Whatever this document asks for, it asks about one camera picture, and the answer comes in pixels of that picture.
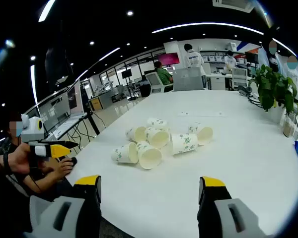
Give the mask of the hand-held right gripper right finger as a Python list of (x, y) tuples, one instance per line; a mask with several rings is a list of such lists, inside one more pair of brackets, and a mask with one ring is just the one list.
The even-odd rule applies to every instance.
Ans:
[(267, 238), (259, 227), (257, 215), (240, 199), (232, 198), (219, 179), (200, 177), (199, 210), (201, 238)]

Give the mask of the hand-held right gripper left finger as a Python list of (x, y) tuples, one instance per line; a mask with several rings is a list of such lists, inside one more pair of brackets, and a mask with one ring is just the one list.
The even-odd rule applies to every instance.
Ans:
[(46, 201), (30, 197), (29, 215), (32, 232), (25, 238), (98, 238), (101, 215), (101, 176), (80, 178), (71, 196)]

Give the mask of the person's left hand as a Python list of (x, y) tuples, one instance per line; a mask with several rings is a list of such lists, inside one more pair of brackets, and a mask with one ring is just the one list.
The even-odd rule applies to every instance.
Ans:
[(28, 174), (30, 166), (28, 156), (30, 154), (30, 146), (21, 143), (14, 152), (8, 155), (8, 164), (12, 172), (20, 174)]

